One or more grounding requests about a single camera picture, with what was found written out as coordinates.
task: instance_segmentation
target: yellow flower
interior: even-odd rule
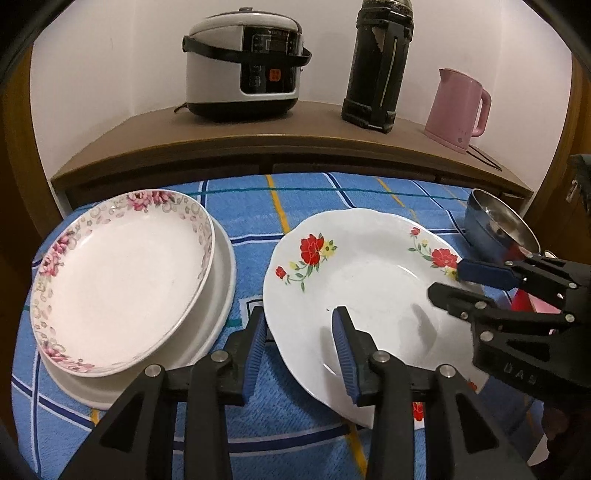
[[[325,244],[320,250],[320,255],[325,258],[330,258],[335,254],[336,247]]]
[[[446,277],[450,277],[453,278],[455,281],[458,281],[457,270],[455,268],[445,267],[444,273]]]

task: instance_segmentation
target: rice cooker handle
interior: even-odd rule
[[[308,62],[312,58],[312,54],[307,48],[303,49],[302,55],[288,55],[287,53],[276,51],[257,53],[213,47],[186,35],[183,37],[183,51],[196,53],[215,60],[270,67],[303,67],[304,65],[308,65]]]

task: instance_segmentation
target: red flower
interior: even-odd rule
[[[310,234],[308,238],[301,240],[301,259],[308,265],[316,265],[320,261],[319,250],[324,245],[324,237],[316,238]]]
[[[457,268],[457,255],[452,255],[448,248],[433,250],[431,256],[433,257],[433,265]]]
[[[277,270],[275,270],[275,275],[283,280],[283,277],[287,275],[287,272],[283,269],[283,267],[277,267]]]
[[[416,421],[421,421],[425,416],[423,412],[423,404],[419,402],[413,402],[413,417]]]

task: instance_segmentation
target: plate rim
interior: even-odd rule
[[[214,217],[212,217],[212,220],[213,220],[213,224],[215,226],[219,227],[219,231],[220,231],[221,237],[222,237],[222,238],[220,238],[220,240],[223,239],[225,246],[228,248],[229,260],[230,260],[230,262],[229,262],[230,281],[228,284],[228,292],[227,292],[224,302],[220,308],[220,315],[216,321],[216,324],[214,325],[214,328],[210,332],[210,334],[207,337],[204,344],[193,355],[189,365],[197,362],[198,360],[203,358],[205,355],[207,355],[209,353],[209,351],[211,350],[211,348],[213,347],[213,345],[215,344],[216,340],[218,339],[220,333],[222,332],[222,330],[226,324],[226,320],[227,320],[227,317],[228,317],[230,310],[232,308],[233,300],[234,300],[234,297],[236,294],[237,265],[236,265],[236,254],[234,252],[232,241],[230,240],[228,233],[225,231],[225,229],[222,227],[222,225]],[[41,361],[43,362],[43,365],[45,366],[45,369],[46,369],[48,375],[50,376],[50,378],[59,387],[59,389],[62,392],[64,392],[66,395],[68,395],[70,398],[76,400],[77,402],[79,402],[87,407],[95,408],[95,409],[101,410],[101,411],[105,411],[105,410],[108,410],[109,408],[111,408],[112,403],[109,404],[109,403],[94,402],[92,400],[88,400],[87,398],[83,398],[79,395],[73,394],[68,388],[64,387],[61,384],[61,382],[56,380],[56,378],[54,376],[54,371],[53,371],[53,369],[56,367],[54,367],[53,362],[51,362],[49,359],[45,358],[43,355],[40,355],[40,356],[41,356]]]
[[[266,272],[265,272],[265,276],[264,276],[264,279],[263,279],[263,294],[262,294],[262,296],[263,296],[263,305],[264,305],[264,303],[265,303],[265,291],[267,290],[267,288],[265,288],[265,286],[267,285],[267,280],[269,279],[269,285],[270,285],[270,281],[271,281],[271,280],[274,280],[274,279],[276,278],[276,276],[275,276],[275,269],[273,268],[273,266],[274,266],[274,265],[277,263],[277,257],[276,257],[276,255],[277,255],[277,248],[279,247],[279,245],[281,244],[281,242],[282,242],[282,241],[283,241],[285,238],[287,238],[288,236],[290,236],[290,235],[292,235],[292,234],[293,234],[292,236],[298,237],[300,234],[299,234],[299,233],[296,233],[296,232],[298,232],[298,231],[301,229],[302,225],[303,225],[303,224],[305,224],[305,223],[306,223],[306,222],[307,222],[309,219],[311,219],[311,218],[320,217],[320,216],[325,216],[325,215],[335,215],[335,214],[336,214],[336,215],[347,215],[347,214],[350,214],[350,212],[356,212],[356,213],[359,213],[359,212],[366,212],[366,213],[369,213],[369,212],[370,212],[372,215],[378,215],[378,216],[388,216],[388,217],[396,217],[396,218],[398,218],[398,219],[401,219],[401,220],[403,220],[404,222],[407,222],[407,223],[408,223],[410,226],[413,226],[413,227],[420,228],[420,229],[422,229],[422,230],[424,230],[424,231],[427,231],[427,232],[429,232],[429,234],[430,234],[430,235],[437,237],[439,240],[441,240],[442,244],[444,245],[444,248],[449,248],[449,250],[450,250],[450,252],[451,252],[452,254],[454,254],[454,255],[457,255],[457,259],[458,259],[458,261],[460,261],[460,260],[462,259],[462,257],[461,257],[461,256],[458,254],[458,252],[456,251],[456,249],[455,249],[455,248],[453,248],[453,247],[452,247],[452,246],[451,246],[451,245],[450,245],[448,242],[446,242],[446,241],[445,241],[443,238],[441,238],[440,236],[438,236],[438,235],[436,235],[436,234],[432,233],[432,232],[431,232],[431,231],[430,231],[428,228],[426,228],[425,226],[421,225],[420,223],[418,223],[418,222],[415,222],[414,220],[411,220],[411,219],[409,219],[409,218],[403,217],[403,216],[401,216],[401,215],[397,215],[397,214],[395,214],[395,213],[386,213],[386,212],[380,212],[380,211],[378,211],[378,210],[373,210],[373,209],[368,209],[368,208],[354,208],[354,209],[346,209],[346,210],[326,210],[326,211],[324,211],[324,212],[319,212],[319,213],[316,213],[316,214],[314,214],[314,215],[311,215],[311,216],[309,216],[308,218],[305,218],[304,220],[302,220],[302,221],[301,221],[301,222],[300,222],[300,223],[299,223],[299,224],[298,224],[296,227],[294,227],[294,228],[293,228],[291,231],[289,231],[287,234],[285,234],[285,235],[284,235],[284,236],[283,236],[283,237],[282,237],[282,238],[279,240],[279,242],[276,244],[275,248],[273,249],[273,253],[271,254],[271,259],[270,259],[270,261],[269,261],[269,266],[267,267],[267,270],[266,270]],[[275,338],[275,332],[273,332],[273,327],[272,327],[272,325],[271,325],[270,323],[268,323],[268,327],[269,327],[269,330],[271,331],[271,334],[272,334],[272,335],[273,335],[273,337]],[[317,401],[319,401],[319,402],[323,403],[324,405],[326,405],[328,408],[330,408],[331,410],[333,410],[334,412],[336,412],[338,415],[340,415],[340,416],[342,416],[342,417],[344,417],[344,418],[346,418],[346,419],[349,419],[349,420],[351,420],[351,421],[357,421],[357,422],[359,422],[359,419],[351,419],[351,418],[349,418],[349,416],[350,416],[350,415],[349,415],[349,413],[347,413],[347,412],[345,412],[345,411],[342,411],[341,409],[334,408],[332,405],[329,405],[329,403],[330,403],[330,402],[326,401],[326,399],[322,399],[322,398],[320,398],[320,396],[319,396],[319,395],[317,395],[317,394],[316,394],[315,392],[313,392],[312,390],[310,390],[308,386],[306,386],[306,385],[304,385],[302,382],[300,382],[300,380],[298,379],[298,376],[297,376],[297,375],[294,373],[294,371],[293,371],[293,369],[292,369],[292,367],[293,367],[293,365],[291,365],[291,363],[292,363],[292,362],[287,362],[287,361],[285,361],[285,359],[284,359],[284,357],[283,357],[284,353],[283,353],[283,352],[282,352],[282,350],[281,350],[281,346],[280,346],[280,344],[279,344],[279,343],[277,343],[277,341],[275,341],[275,343],[276,343],[276,345],[277,345],[277,349],[279,350],[279,353],[280,353],[280,355],[281,355],[281,358],[283,359],[283,362],[284,362],[285,366],[287,367],[287,369],[289,370],[289,372],[290,372],[291,376],[292,376],[292,377],[293,377],[293,378],[294,378],[294,379],[295,379],[295,380],[298,382],[298,384],[299,384],[299,385],[300,385],[300,386],[301,386],[301,387],[302,387],[302,388],[303,388],[303,389],[304,389],[304,390],[305,390],[305,391],[306,391],[306,392],[307,392],[309,395],[311,395],[311,396],[312,396],[313,398],[315,398]],[[486,382],[484,382],[484,383],[483,383],[483,384],[480,386],[480,390],[482,390],[482,388],[484,387],[484,385],[485,385],[485,384],[486,384]],[[373,418],[373,416],[374,416],[374,412],[373,412],[374,408],[373,408],[373,407],[357,407],[357,406],[355,406],[355,407],[356,407],[356,408],[359,408],[359,409],[361,409],[361,410],[363,410],[363,409],[366,409],[366,408],[367,408],[367,410],[365,410],[365,411],[367,411],[367,412],[371,411],[371,417]],[[363,426],[365,426],[365,427],[367,427],[367,428],[370,428],[370,429],[371,429],[371,428],[373,428],[372,422],[369,422],[369,423],[365,423],[365,422],[364,422],[364,423],[363,423]]]
[[[112,202],[115,199],[118,198],[123,198],[126,197],[130,194],[134,194],[134,193],[143,193],[143,192],[169,192],[175,195],[179,195],[181,198],[187,198],[189,200],[189,202],[193,202],[194,204],[198,205],[199,209],[204,211],[207,220],[209,221],[209,226],[210,226],[210,230],[212,233],[212,248],[211,248],[211,253],[210,253],[210,257],[209,257],[209,261],[207,263],[207,267],[205,269],[205,275],[203,276],[203,279],[200,283],[200,285],[198,286],[197,290],[194,292],[193,297],[190,299],[189,303],[187,304],[185,310],[183,311],[182,315],[178,318],[178,321],[176,321],[176,323],[174,325],[172,325],[172,327],[169,328],[168,331],[166,331],[165,334],[162,335],[162,337],[155,342],[155,344],[152,345],[152,347],[146,349],[145,351],[143,351],[141,354],[139,354],[136,358],[131,358],[129,361],[125,362],[122,365],[118,365],[117,367],[114,367],[112,369],[109,369],[107,371],[102,371],[102,372],[76,372],[74,370],[69,370],[66,368],[63,368],[59,362],[53,362],[48,356],[47,354],[43,351],[43,348],[41,347],[41,343],[38,340],[38,337],[34,334],[35,329],[34,329],[34,319],[33,319],[33,315],[31,314],[31,312],[29,312],[29,318],[31,320],[31,330],[33,331],[33,338],[35,339],[35,345],[37,350],[39,351],[39,353],[41,354],[42,357],[44,357],[46,360],[50,361],[52,364],[54,364],[55,366],[57,366],[60,370],[70,374],[70,375],[74,375],[75,377],[85,377],[85,378],[98,378],[98,377],[108,377],[109,375],[113,375],[119,372],[122,372],[123,370],[126,370],[136,364],[138,364],[139,362],[143,361],[146,357],[150,356],[152,353],[154,353],[160,346],[162,346],[166,340],[168,340],[173,334],[174,332],[180,327],[180,325],[184,322],[185,318],[187,317],[187,315],[189,314],[189,312],[191,311],[191,308],[193,308],[193,305],[195,304],[195,302],[197,301],[197,298],[199,298],[199,295],[201,295],[201,292],[203,291],[203,287],[205,286],[205,283],[207,281],[207,278],[209,276],[209,273],[211,271],[211,267],[212,267],[212,263],[213,263],[213,256],[215,254],[215,247],[216,247],[216,238],[215,238],[215,229],[213,226],[213,222],[212,222],[212,216],[209,214],[209,212],[206,210],[206,208],[201,205],[200,202],[198,202],[196,199],[192,198],[191,196],[183,193],[183,192],[178,192],[177,190],[171,190],[171,189],[166,189],[166,188],[157,188],[157,189],[139,189],[139,190],[133,190],[131,192],[126,192],[126,193],[121,193],[119,195],[115,195],[109,199],[103,200],[102,202],[97,203],[96,205],[93,205],[90,209],[88,209],[85,212],[82,212],[80,215],[78,215],[75,219],[73,219],[67,226],[65,226],[64,228],[62,228],[60,230],[60,233],[57,235],[57,238],[59,239],[59,237],[61,237],[65,232],[67,232],[69,229],[72,228],[73,225],[75,225],[82,216],[86,215],[88,212],[90,212],[92,209],[100,207],[101,205],[104,205],[105,203],[108,202]],[[48,247],[47,250],[45,251],[45,253],[41,256],[41,261],[43,261],[43,259],[47,256],[48,252],[50,252],[50,250],[52,249],[53,245],[57,242],[57,240],[53,241]],[[30,297],[30,301],[33,300],[33,287],[35,286],[35,284],[37,283],[39,277],[40,277],[40,270],[41,270],[41,265],[39,265],[39,267],[37,267],[37,272],[35,273],[35,276],[33,278],[33,283],[31,285],[31,297]]]

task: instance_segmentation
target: dish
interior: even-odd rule
[[[209,214],[182,193],[142,190],[95,206],[60,234],[35,275],[38,350],[80,377],[141,362],[195,304],[214,247]]]
[[[484,190],[472,190],[465,227],[468,241],[489,261],[503,263],[522,260],[527,252],[540,253],[540,243],[523,219],[505,202]]]
[[[344,305],[379,349],[417,367],[452,364],[479,391],[488,376],[472,365],[470,324],[427,298],[435,281],[458,285],[460,260],[441,238],[397,215],[351,209],[304,220],[275,247],[263,285],[265,317],[287,368],[341,416],[373,425],[373,407],[353,405],[340,374],[331,317]]]
[[[203,292],[183,324],[156,352],[132,368],[105,378],[74,377],[41,356],[50,377],[67,395],[91,408],[107,410],[147,365],[181,368],[207,355],[226,322],[236,289],[232,244],[217,220],[212,220],[217,245]]]

